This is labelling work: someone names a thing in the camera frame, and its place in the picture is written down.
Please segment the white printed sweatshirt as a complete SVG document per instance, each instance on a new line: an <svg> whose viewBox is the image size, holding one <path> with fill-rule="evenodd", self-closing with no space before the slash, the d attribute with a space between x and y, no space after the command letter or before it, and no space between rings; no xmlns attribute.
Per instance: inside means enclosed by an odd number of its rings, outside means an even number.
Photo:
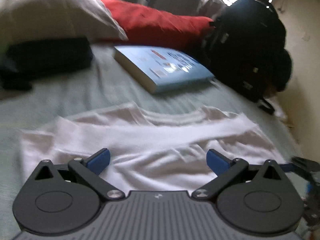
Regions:
<svg viewBox="0 0 320 240"><path fill-rule="evenodd" d="M23 177L43 159L65 164L102 148L110 150L111 163L101 177L123 192L192 192L216 177L206 163L210 149L250 164L267 159L285 163L259 125L244 114L207 106L188 114L159 114L126 103L23 130Z"/></svg>

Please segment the green quilted bed cover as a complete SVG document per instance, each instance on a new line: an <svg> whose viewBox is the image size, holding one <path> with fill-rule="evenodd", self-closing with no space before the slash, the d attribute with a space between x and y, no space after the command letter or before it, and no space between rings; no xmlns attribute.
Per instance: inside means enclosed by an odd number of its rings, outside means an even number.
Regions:
<svg viewBox="0 0 320 240"><path fill-rule="evenodd" d="M19 227L12 204L27 178L23 177L21 132L34 131L81 113L135 103L148 112L188 114L203 106L244 114L258 124L287 163L301 151L288 128L275 116L225 85L211 81L152 95L114 59L114 49L105 44L92 47L94 60L84 70L37 80L25 93L1 91L1 239L12 239Z"/></svg>

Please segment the light blue book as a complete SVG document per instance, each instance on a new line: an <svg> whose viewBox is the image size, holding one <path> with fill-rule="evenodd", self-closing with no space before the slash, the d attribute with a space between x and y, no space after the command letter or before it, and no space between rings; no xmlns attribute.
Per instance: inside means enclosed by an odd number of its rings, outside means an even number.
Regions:
<svg viewBox="0 0 320 240"><path fill-rule="evenodd" d="M114 59L151 94L215 79L205 66L178 50L152 46L114 49Z"/></svg>

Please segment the black backpack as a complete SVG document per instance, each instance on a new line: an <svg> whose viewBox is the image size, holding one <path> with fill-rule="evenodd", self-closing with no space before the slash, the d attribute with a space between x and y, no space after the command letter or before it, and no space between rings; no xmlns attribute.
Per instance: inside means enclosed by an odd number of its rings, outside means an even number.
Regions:
<svg viewBox="0 0 320 240"><path fill-rule="evenodd" d="M273 115L267 101L286 89L292 59L286 29L267 0L237 0L222 11L196 58L222 83Z"/></svg>

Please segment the black folded cloth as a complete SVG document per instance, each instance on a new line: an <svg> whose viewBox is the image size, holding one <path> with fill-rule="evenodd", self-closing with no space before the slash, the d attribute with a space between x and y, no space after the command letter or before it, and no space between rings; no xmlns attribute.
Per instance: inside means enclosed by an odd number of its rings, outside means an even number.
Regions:
<svg viewBox="0 0 320 240"><path fill-rule="evenodd" d="M1 57L1 87L4 90L28 91L35 80L90 67L93 57L85 37L14 44Z"/></svg>

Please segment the red blanket roll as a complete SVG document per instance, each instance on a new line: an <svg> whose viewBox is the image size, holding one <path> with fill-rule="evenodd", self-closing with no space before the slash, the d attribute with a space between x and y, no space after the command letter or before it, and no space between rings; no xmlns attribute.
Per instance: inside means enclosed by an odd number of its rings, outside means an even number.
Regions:
<svg viewBox="0 0 320 240"><path fill-rule="evenodd" d="M201 42L213 30L213 20L203 16L178 16L122 0L99 0L127 35L126 41L103 38L121 45L165 47L183 51Z"/></svg>

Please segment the grey pillow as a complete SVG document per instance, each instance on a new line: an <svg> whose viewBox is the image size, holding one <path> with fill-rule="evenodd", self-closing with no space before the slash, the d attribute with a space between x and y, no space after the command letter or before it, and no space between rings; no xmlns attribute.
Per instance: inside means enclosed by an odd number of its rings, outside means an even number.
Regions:
<svg viewBox="0 0 320 240"><path fill-rule="evenodd" d="M1 5L1 53L25 41L76 37L128 39L101 0L7 0Z"/></svg>

